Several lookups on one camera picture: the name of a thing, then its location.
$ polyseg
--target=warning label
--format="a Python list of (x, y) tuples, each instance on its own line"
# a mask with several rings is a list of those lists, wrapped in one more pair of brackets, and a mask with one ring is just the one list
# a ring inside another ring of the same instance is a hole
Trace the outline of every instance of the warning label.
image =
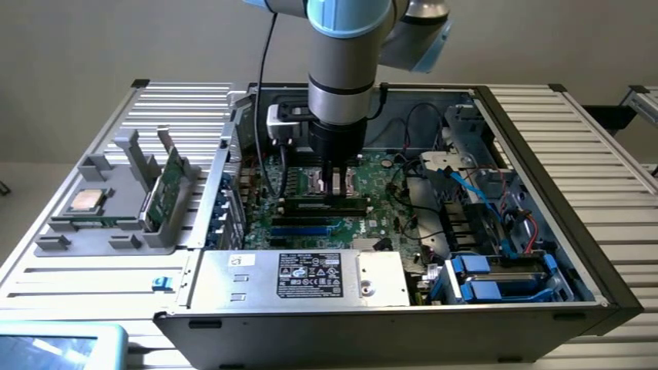
[(277, 294), (282, 298), (341, 298), (341, 253), (281, 254), (277, 282)]

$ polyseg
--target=red cable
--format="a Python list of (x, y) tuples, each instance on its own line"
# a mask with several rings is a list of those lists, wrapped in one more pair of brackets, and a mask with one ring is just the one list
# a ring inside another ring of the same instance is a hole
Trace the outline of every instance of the red cable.
[(533, 251), (533, 245), (536, 244), (537, 235), (540, 234), (540, 227), (537, 226), (537, 221), (530, 214), (528, 215), (528, 219), (530, 220), (530, 223), (533, 224), (536, 231), (533, 231), (533, 237), (530, 238), (530, 242), (528, 243), (528, 247), (524, 253), (530, 253)]

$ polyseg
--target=blue cable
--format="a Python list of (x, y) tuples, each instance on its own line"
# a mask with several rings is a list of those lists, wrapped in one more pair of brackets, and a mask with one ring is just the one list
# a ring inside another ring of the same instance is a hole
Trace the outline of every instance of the blue cable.
[(490, 209), (490, 211), (492, 211), (492, 212), (494, 212), (494, 215), (496, 215), (496, 217), (498, 218), (498, 221), (500, 221), (501, 223), (504, 223), (504, 217), (501, 216), (501, 214), (500, 214), (498, 210), (497, 210), (497, 209), (492, 206), (492, 204), (490, 204), (490, 200), (489, 200), (489, 199), (486, 199), (486, 195), (485, 195), (485, 193), (482, 193), (482, 190), (480, 190), (480, 189), (477, 189), (476, 187), (473, 187), (473, 186), (472, 186), (472, 185), (466, 182), (466, 180), (465, 180), (465, 179), (464, 179), (464, 178), (458, 175), (458, 173), (457, 173), (457, 172), (453, 172), (453, 173), (450, 174), (450, 177), (453, 177), (453, 178), (454, 178), (454, 180), (456, 180), (460, 184), (462, 184), (462, 186), (464, 186), (464, 187), (465, 187), (469, 191), (472, 191), (472, 192), (474, 192), (474, 193), (476, 193), (476, 195), (477, 195), (477, 196), (482, 199), (482, 201), (485, 202), (486, 207)]

